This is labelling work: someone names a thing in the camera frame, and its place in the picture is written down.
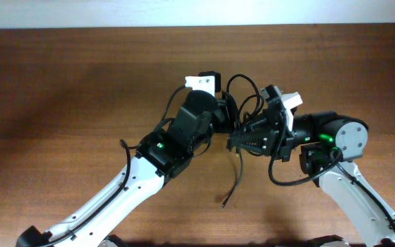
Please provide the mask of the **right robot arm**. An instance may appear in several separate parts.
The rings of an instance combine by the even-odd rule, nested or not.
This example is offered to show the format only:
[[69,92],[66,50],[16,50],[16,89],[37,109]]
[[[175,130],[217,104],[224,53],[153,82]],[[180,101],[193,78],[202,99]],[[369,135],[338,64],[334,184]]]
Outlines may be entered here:
[[[363,156],[368,125],[333,111],[296,116],[299,93],[283,94],[277,86],[262,89],[267,108],[250,115],[228,138],[227,148],[270,157],[268,176],[281,187],[313,182],[346,214],[366,246],[395,246],[395,210],[361,174],[355,161]],[[273,168],[300,148],[304,178],[279,181]]]

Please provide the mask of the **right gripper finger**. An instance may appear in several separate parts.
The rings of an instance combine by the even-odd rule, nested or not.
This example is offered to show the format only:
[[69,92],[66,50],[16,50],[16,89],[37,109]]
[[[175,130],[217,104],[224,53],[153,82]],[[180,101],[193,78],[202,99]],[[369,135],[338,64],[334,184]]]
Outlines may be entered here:
[[269,128],[270,123],[265,116],[265,114],[261,113],[250,120],[247,120],[246,123],[240,125],[240,132],[254,132],[258,130],[264,130]]
[[239,148],[245,151],[254,152],[258,155],[271,156],[278,142],[278,131],[272,128],[254,130],[252,132],[234,132],[226,144],[226,148]]

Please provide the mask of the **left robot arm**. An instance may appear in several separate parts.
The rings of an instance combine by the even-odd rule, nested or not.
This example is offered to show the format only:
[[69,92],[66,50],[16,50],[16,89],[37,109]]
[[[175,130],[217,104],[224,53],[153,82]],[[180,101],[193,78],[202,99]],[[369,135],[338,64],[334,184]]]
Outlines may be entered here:
[[221,75],[215,71],[187,76],[190,92],[173,118],[163,116],[154,130],[130,147],[124,140],[125,167],[99,193],[44,233],[29,227],[16,247],[120,246],[111,232],[140,203],[158,193],[209,148],[215,133],[230,133],[235,126],[232,102],[216,98]]

